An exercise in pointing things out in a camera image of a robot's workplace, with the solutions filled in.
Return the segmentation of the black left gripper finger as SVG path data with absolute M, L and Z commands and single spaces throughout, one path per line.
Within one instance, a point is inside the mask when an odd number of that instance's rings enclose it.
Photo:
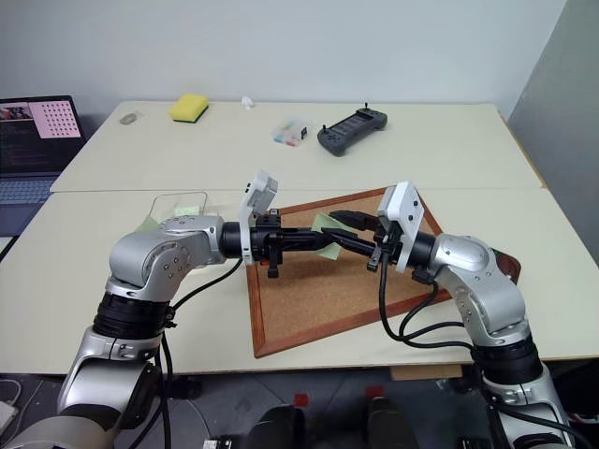
M 306 227 L 285 227 L 281 229 L 283 240 L 331 240 L 331 235 L 313 231 Z
M 329 238 L 310 238 L 310 239 L 283 239 L 281 243 L 282 251 L 320 251 L 334 241 Z

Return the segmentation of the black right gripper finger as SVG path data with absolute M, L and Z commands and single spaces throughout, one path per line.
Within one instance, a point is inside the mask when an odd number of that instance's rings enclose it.
M 336 210 L 332 211 L 329 217 L 360 231 L 375 231 L 377 228 L 377 217 L 362 211 Z
M 357 234 L 340 228 L 323 228 L 322 233 L 333 243 L 352 253 L 371 257 L 375 243 L 361 239 Z

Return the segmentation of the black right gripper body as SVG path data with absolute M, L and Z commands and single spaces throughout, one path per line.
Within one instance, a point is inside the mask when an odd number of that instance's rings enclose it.
M 368 219 L 366 229 L 373 232 L 367 270 L 376 272 L 384 255 L 387 256 L 388 262 L 396 259 L 395 253 L 402 246 L 400 242 L 402 229 L 397 222 L 380 219 Z

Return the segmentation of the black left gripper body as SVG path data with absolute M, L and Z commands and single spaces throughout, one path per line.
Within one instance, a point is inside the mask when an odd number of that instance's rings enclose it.
M 282 264 L 280 241 L 281 216 L 278 210 L 268 210 L 257 215 L 255 224 L 250 228 L 251 252 L 254 260 L 267 265 L 270 279 L 279 277 L 279 266 Z

